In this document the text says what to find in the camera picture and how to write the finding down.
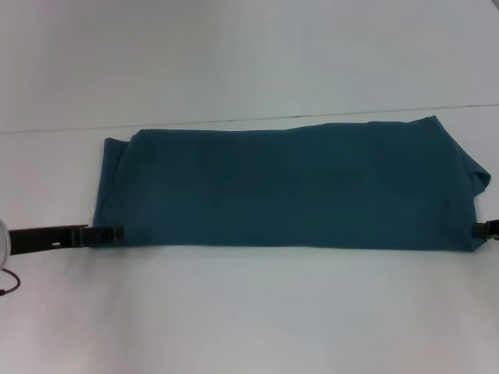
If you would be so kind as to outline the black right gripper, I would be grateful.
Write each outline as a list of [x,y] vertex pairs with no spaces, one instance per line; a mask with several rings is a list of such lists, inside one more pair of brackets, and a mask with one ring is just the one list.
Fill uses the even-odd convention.
[[480,239],[499,240],[499,220],[475,223],[472,226],[472,236]]

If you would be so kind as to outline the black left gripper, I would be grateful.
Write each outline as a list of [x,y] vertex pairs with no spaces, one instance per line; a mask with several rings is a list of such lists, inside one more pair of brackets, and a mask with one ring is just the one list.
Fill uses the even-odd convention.
[[69,225],[9,231],[10,255],[78,247],[110,247],[122,243],[123,226]]

